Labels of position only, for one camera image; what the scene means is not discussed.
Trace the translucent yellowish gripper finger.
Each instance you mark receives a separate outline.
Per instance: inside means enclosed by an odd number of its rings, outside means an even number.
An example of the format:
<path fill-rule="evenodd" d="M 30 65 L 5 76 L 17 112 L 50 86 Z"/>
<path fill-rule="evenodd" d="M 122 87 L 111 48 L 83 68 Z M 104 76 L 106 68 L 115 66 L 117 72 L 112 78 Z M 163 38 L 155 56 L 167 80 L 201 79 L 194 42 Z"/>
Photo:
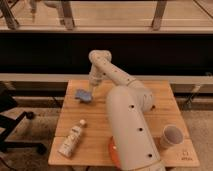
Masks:
<path fill-rule="evenodd" d="M 91 97 L 93 97 L 94 89 L 95 89 L 95 86 L 89 85 L 89 93 L 90 93 L 90 96 L 91 96 Z"/>

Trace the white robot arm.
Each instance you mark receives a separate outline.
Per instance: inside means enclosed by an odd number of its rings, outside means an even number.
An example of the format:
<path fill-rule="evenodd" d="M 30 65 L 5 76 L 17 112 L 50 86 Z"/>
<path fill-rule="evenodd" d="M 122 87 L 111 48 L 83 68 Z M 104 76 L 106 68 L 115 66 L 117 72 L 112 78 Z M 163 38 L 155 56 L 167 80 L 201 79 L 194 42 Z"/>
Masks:
<path fill-rule="evenodd" d="M 124 171 L 166 171 L 151 135 L 144 112 L 154 106 L 154 96 L 137 78 L 111 63 L 108 50 L 92 50 L 90 90 L 106 75 L 113 87 L 106 97 L 106 113 L 116 145 L 120 168 Z"/>

